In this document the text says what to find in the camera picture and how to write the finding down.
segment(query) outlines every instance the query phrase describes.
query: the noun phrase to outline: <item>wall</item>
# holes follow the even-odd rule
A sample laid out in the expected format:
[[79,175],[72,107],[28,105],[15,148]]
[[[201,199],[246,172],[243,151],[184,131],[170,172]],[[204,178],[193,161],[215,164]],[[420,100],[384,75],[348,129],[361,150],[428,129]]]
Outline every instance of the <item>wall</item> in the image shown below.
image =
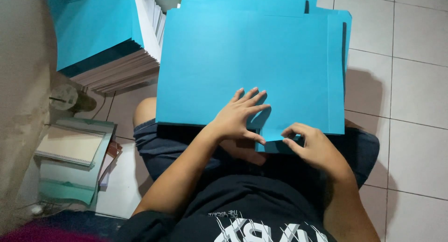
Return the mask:
[[56,38],[45,0],[0,0],[0,234],[12,227],[16,195],[44,124],[55,72]]

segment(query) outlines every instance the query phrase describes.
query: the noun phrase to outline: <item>black t-shirt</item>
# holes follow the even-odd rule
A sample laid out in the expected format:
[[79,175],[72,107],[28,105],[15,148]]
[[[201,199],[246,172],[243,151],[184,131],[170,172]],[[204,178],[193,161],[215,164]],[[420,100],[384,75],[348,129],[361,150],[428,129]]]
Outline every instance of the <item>black t-shirt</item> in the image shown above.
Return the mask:
[[317,211],[288,184],[262,176],[231,175],[210,183],[179,222],[143,211],[118,231],[116,241],[334,242]]

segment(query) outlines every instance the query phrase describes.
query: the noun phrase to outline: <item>knee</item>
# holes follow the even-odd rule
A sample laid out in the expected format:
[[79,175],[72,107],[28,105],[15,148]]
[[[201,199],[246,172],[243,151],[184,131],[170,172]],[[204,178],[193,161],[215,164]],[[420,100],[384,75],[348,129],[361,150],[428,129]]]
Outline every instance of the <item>knee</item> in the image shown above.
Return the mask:
[[138,104],[133,116],[134,127],[155,118],[156,104],[157,97],[146,98]]

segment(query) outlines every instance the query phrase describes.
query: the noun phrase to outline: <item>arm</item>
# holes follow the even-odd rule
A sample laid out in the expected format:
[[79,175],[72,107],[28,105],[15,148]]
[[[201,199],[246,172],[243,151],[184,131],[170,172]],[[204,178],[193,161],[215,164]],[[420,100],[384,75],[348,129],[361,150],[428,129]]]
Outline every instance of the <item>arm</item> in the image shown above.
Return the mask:
[[196,184],[218,144],[225,139],[249,138],[265,144],[264,139],[246,129],[246,120],[269,105],[255,104],[266,94],[257,88],[240,98],[238,90],[216,118],[194,138],[185,151],[163,172],[143,196],[132,215],[154,210],[175,216],[181,215]]
[[378,234],[361,203],[355,176],[345,158],[318,129],[295,123],[282,136],[300,134],[304,147],[289,138],[283,140],[297,155],[328,176],[330,191],[323,216],[324,228],[339,242],[379,242]]

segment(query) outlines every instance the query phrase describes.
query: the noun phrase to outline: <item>magenta cloth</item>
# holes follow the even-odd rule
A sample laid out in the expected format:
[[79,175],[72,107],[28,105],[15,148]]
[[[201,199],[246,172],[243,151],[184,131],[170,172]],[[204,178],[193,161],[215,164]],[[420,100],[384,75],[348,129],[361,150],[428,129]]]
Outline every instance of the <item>magenta cloth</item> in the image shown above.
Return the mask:
[[0,238],[0,242],[107,242],[92,235],[26,224]]

